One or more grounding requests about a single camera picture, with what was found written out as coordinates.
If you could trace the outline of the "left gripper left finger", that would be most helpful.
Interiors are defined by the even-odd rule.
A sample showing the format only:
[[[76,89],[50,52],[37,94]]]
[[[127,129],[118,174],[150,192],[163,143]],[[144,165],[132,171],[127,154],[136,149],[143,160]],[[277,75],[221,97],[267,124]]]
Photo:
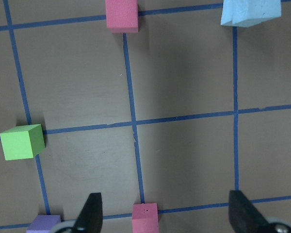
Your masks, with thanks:
[[[101,193],[91,193],[75,221],[56,224],[51,233],[100,233],[103,224]]]

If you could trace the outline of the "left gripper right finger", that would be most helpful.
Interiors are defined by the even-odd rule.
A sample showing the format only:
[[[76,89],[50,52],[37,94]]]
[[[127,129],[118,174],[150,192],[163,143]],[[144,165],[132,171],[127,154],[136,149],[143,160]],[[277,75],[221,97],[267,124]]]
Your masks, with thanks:
[[[290,224],[265,218],[240,190],[229,192],[228,220],[235,233],[291,233]]]

